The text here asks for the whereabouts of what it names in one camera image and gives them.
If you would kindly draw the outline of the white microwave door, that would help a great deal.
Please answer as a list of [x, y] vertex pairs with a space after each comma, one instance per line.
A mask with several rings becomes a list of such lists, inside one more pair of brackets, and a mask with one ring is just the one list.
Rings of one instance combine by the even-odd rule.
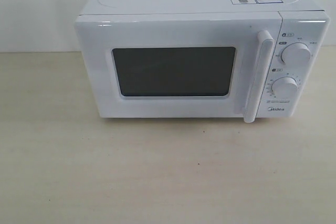
[[281, 25], [277, 12], [81, 15], [75, 30], [102, 118], [251, 123]]

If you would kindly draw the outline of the upper white control knob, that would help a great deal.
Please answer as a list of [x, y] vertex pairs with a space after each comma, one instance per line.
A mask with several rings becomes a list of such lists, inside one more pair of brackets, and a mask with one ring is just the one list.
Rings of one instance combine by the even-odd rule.
[[308, 46], [300, 42], [289, 45], [281, 53], [282, 62], [292, 67], [303, 66], [310, 59], [311, 52]]

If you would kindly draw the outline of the lower white timer knob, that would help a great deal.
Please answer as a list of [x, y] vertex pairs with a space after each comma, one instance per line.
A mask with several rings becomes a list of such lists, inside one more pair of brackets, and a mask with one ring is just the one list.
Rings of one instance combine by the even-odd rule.
[[296, 80], [291, 77], [277, 79], [272, 85], [272, 93], [279, 98], [291, 98], [298, 92]]

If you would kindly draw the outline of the white Midea microwave oven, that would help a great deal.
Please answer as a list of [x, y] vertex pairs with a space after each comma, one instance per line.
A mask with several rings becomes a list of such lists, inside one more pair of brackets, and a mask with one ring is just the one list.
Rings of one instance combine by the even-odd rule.
[[[330, 18], [313, 0], [282, 1], [283, 3], [278, 4], [233, 5], [230, 0], [88, 0], [78, 17], [81, 15], [277, 12], [282, 18], [282, 25], [275, 43], [257, 118], [284, 118], [293, 115], [296, 109], [327, 32]], [[310, 61], [297, 67], [285, 65], [281, 60], [282, 51], [298, 42], [308, 46], [311, 52]], [[299, 89], [295, 96], [279, 98], [272, 93], [271, 85], [282, 77], [296, 80]]]

